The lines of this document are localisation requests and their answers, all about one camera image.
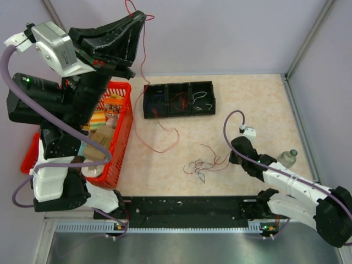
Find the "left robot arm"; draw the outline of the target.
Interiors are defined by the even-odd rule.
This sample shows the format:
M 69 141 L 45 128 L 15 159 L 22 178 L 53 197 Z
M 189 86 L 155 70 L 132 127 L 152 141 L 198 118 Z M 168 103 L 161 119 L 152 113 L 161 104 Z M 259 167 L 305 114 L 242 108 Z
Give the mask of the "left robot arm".
M 9 87 L 8 117 L 40 127 L 38 159 L 30 172 L 36 212 L 86 206 L 113 218 L 123 215 L 121 194 L 86 181 L 74 159 L 82 143 L 104 155 L 100 164 L 112 159 L 106 148 L 83 133 L 82 126 L 91 119 L 112 77 L 134 77 L 130 68 L 145 20 L 146 15 L 137 10 L 104 26 L 73 27 L 68 32 L 51 21 L 27 24 L 24 32 L 6 40 L 1 76 Z M 22 73 L 10 75 L 11 55 L 29 47 L 35 47 L 61 76 L 60 83 Z

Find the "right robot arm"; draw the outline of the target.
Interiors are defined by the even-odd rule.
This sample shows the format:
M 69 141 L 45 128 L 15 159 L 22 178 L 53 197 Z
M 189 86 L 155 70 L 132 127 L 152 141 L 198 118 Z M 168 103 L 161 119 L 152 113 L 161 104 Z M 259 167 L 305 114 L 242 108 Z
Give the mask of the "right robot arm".
M 286 216 L 312 228 L 336 248 L 351 245 L 351 193 L 346 188 L 329 188 L 304 179 L 275 158 L 259 155 L 244 136 L 227 144 L 232 149 L 230 163 L 274 186 L 258 194 L 256 209 L 260 216 Z

